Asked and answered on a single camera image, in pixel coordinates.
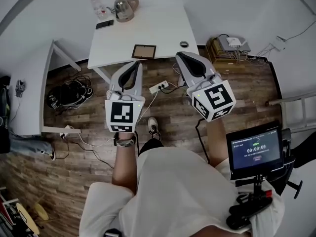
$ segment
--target electric kettle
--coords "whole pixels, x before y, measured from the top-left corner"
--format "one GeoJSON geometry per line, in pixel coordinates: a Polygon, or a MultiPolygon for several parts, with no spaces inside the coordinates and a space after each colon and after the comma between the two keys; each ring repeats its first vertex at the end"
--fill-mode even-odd
{"type": "Polygon", "coordinates": [[[134,17],[139,0],[115,0],[114,9],[107,7],[111,13],[115,13],[118,22],[127,22],[134,17]]]}

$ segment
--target white table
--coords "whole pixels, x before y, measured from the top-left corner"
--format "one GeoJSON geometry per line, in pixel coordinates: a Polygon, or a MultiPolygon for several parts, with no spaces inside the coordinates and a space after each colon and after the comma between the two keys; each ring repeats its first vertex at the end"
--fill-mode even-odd
{"type": "Polygon", "coordinates": [[[140,7],[135,17],[120,23],[114,19],[114,25],[94,31],[88,68],[94,69],[107,83],[111,76],[103,66],[135,61],[132,53],[136,44],[156,45],[155,59],[175,57],[179,51],[198,54],[187,14],[183,6],[140,7]],[[181,41],[189,43],[182,48],[181,41]]]}
{"type": "Polygon", "coordinates": [[[9,126],[17,135],[38,135],[42,132],[81,133],[80,129],[65,129],[43,125],[45,86],[53,51],[66,60],[74,69],[81,71],[81,67],[56,46],[53,40],[39,46],[37,50],[29,53],[25,59],[22,59],[19,65],[14,66],[9,88],[11,100],[10,119],[13,119],[15,114],[17,114],[9,126]],[[16,82],[19,79],[26,83],[22,98],[14,96],[16,82]]]}

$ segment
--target display screen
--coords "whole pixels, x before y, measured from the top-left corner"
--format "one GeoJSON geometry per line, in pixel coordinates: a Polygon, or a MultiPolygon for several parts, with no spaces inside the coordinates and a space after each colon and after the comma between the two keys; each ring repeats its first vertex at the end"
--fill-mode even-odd
{"type": "Polygon", "coordinates": [[[231,142],[234,169],[252,167],[280,158],[277,130],[231,142]]]}

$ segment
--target smartphone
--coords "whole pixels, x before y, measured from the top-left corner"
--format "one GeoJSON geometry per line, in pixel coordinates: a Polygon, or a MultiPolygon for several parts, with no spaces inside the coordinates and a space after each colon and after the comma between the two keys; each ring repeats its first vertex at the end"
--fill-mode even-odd
{"type": "Polygon", "coordinates": [[[105,22],[101,22],[101,23],[98,23],[95,27],[95,29],[100,29],[100,28],[103,28],[103,27],[107,27],[107,26],[112,26],[114,24],[114,20],[109,20],[109,21],[105,21],[105,22]]]}

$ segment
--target black bag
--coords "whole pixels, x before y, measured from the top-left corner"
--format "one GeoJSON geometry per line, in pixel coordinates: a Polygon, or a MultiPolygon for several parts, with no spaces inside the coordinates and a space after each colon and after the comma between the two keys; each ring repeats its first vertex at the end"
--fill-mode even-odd
{"type": "Polygon", "coordinates": [[[0,85],[0,154],[10,152],[10,140],[9,140],[9,119],[10,119],[10,98],[9,91],[6,87],[7,77],[0,79],[0,82],[4,83],[0,85]]]}

